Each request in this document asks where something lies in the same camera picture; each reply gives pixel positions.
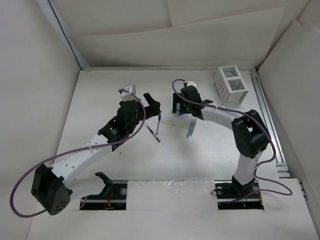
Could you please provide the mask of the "blue gel pen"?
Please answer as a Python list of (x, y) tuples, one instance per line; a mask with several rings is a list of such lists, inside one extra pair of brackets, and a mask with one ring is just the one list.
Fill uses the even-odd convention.
[(155, 132), (156, 135), (158, 135), (158, 133), (159, 133), (161, 118), (162, 118), (162, 110), (160, 110), (159, 115), (158, 115), (158, 122), (157, 122), (157, 127), (156, 127), (156, 132)]

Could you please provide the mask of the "purple ink refill pen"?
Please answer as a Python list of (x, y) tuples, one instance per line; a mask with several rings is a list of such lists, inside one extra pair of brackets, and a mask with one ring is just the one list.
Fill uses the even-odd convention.
[(146, 127), (146, 129), (151, 133), (151, 135), (155, 138), (155, 140), (160, 143), (161, 140), (157, 137), (157, 135), (154, 133), (154, 131), (147, 125), (144, 125)]

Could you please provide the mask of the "yellow pen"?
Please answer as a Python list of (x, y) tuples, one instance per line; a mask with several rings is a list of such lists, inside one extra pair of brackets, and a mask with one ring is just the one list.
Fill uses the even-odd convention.
[(168, 121), (161, 121), (161, 123), (166, 125), (166, 126), (177, 127), (177, 128), (181, 128), (181, 129), (185, 129), (185, 130), (187, 130), (189, 128), (186, 125), (179, 125), (179, 124), (171, 123), (171, 122), (168, 122)]

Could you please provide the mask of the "blue patterned tape roll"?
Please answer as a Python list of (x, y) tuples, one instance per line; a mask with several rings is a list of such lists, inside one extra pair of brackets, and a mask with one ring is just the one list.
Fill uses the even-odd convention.
[(235, 76), (232, 72), (225, 72), (224, 75), (226, 78), (232, 78)]
[(176, 114), (181, 116), (185, 114), (185, 108), (184, 105), (181, 105), (180, 103), (176, 104)]

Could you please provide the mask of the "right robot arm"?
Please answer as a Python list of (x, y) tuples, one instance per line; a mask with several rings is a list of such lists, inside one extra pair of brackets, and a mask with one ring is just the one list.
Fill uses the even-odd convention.
[(239, 159), (231, 179), (231, 191), (236, 198), (248, 195), (255, 181), (254, 171), (258, 160), (270, 142), (269, 131), (260, 114), (254, 109), (241, 112), (214, 107), (210, 100), (202, 101), (193, 85), (173, 93), (172, 112), (191, 114), (197, 119), (216, 123), (232, 131)]

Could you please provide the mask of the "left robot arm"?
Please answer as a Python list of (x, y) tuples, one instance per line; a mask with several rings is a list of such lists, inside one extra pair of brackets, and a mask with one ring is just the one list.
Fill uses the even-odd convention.
[(137, 134), (136, 127), (160, 114), (161, 104), (149, 93), (143, 96), (147, 106), (135, 94), (121, 90), (116, 115), (84, 147), (68, 151), (64, 160), (51, 166), (41, 163), (35, 168), (31, 194), (48, 214), (59, 214), (74, 199), (90, 195), (104, 199), (111, 194), (113, 182), (103, 172), (85, 179), (77, 177)]

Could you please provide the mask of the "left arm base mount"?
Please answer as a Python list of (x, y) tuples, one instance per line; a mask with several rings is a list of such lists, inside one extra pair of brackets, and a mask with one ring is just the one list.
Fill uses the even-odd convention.
[(104, 188), (98, 194), (85, 196), (81, 199), (81, 211), (124, 211), (127, 205), (127, 180), (111, 180), (102, 172), (95, 173), (102, 179)]

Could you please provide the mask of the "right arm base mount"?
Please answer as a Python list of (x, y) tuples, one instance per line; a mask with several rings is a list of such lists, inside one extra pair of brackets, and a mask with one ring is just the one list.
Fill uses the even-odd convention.
[(255, 179), (242, 186), (232, 177), (231, 180), (215, 181), (211, 195), (216, 197), (219, 210), (263, 210), (259, 189)]

